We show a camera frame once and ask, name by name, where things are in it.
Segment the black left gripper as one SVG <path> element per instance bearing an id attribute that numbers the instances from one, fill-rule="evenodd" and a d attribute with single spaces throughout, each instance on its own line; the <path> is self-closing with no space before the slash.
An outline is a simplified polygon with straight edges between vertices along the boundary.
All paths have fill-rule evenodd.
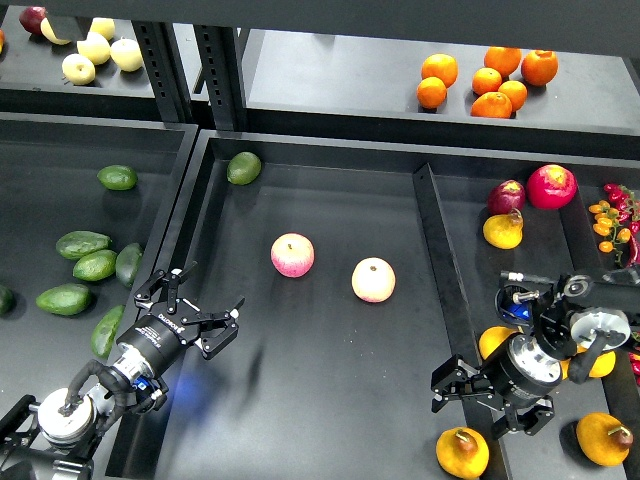
<path id="1" fill-rule="evenodd" d="M 230 309 L 213 313 L 179 296 L 179 287 L 197 266 L 191 262 L 182 269 L 159 269 L 134 292 L 140 315 L 116 340 L 121 356 L 114 368 L 120 374 L 161 375 L 191 347 L 210 360 L 237 337 L 244 296 Z"/>

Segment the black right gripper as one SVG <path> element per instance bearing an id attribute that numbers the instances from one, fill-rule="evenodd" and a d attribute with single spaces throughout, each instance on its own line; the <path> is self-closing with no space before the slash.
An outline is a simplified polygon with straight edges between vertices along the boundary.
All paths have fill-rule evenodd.
<path id="1" fill-rule="evenodd" d="M 533 436 L 555 417 L 551 391 L 562 380 L 559 360 L 535 338 L 512 334 L 479 367 L 454 354 L 436 368 L 431 411 L 455 400 L 475 401 L 501 414 L 491 426 L 494 440 L 517 432 Z"/>

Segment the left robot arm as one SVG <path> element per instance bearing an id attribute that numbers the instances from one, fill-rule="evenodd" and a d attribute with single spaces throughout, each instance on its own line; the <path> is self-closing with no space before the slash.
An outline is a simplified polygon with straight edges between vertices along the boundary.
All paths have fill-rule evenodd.
<path id="1" fill-rule="evenodd" d="M 238 306 L 201 310 L 178 290 L 190 268 L 158 270 L 135 292 L 141 315 L 117 340 L 110 365 L 89 361 L 43 401 L 23 396 L 1 420 L 4 479 L 89 479 L 107 431 L 126 414 L 159 410 L 163 374 L 191 347 L 210 360 L 238 334 Z"/>

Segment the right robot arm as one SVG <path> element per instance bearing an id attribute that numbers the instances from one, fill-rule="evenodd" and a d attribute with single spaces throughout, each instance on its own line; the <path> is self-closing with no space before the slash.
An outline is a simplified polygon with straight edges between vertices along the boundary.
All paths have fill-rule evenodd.
<path id="1" fill-rule="evenodd" d="M 563 379 L 584 383 L 596 359 L 631 349 L 639 312 L 639 269 L 563 274 L 558 279 L 512 271 L 501 274 L 498 315 L 519 326 L 478 367 L 455 354 L 431 377 L 431 410 L 471 401 L 500 413 L 491 427 L 538 433 L 555 415 L 551 391 Z"/>

